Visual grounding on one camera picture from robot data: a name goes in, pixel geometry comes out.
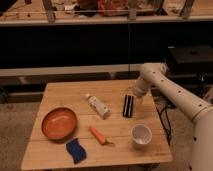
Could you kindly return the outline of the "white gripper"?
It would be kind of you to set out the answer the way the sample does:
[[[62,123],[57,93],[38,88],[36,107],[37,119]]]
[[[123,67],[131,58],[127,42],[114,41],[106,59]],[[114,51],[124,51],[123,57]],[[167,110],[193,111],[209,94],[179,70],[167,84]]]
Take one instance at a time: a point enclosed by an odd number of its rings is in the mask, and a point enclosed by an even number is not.
[[[141,97],[144,97],[147,94],[147,92],[137,88],[136,86],[127,87],[125,89],[125,92],[126,95],[137,97],[134,103],[134,113],[139,114],[142,111],[143,106],[143,98]]]

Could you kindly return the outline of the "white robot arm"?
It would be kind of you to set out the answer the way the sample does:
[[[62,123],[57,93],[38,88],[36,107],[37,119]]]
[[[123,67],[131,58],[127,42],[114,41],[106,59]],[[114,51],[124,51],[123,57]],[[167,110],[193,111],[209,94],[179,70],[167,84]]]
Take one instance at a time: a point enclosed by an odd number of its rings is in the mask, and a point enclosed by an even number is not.
[[[157,87],[194,124],[190,171],[213,171],[213,104],[206,102],[166,77],[165,63],[144,63],[132,86],[136,97]]]

